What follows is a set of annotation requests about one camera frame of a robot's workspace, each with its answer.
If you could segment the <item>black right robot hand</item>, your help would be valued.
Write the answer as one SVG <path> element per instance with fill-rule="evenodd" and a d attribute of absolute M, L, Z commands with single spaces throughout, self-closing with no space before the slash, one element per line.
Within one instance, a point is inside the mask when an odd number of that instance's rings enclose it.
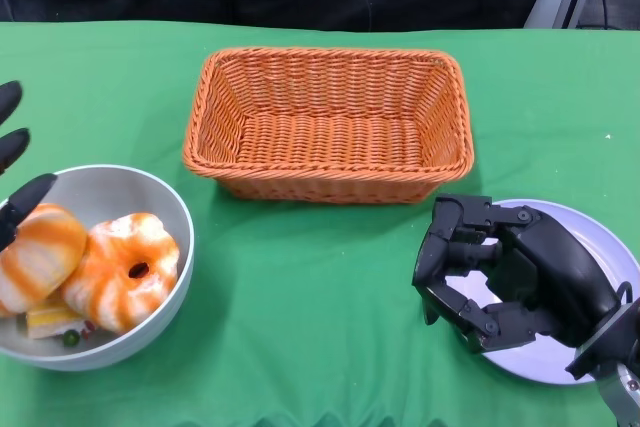
<path fill-rule="evenodd" d="M 578 348 L 621 306 L 589 251 L 555 218 L 491 198 L 440 195 L 412 285 L 427 324 L 444 319 L 473 352 L 537 335 Z"/>

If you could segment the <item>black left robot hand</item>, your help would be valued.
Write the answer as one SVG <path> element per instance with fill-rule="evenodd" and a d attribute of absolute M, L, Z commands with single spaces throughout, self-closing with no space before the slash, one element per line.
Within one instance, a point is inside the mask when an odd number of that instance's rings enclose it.
<path fill-rule="evenodd" d="M 22 86 L 16 80 L 1 85 L 1 123 L 14 113 L 21 102 L 22 95 Z M 1 174 L 4 174 L 24 154 L 30 139 L 27 128 L 16 129 L 1 137 Z M 8 197 L 1 206 L 1 250 L 15 241 L 19 225 L 39 205 L 56 180 L 56 174 L 42 174 Z"/>

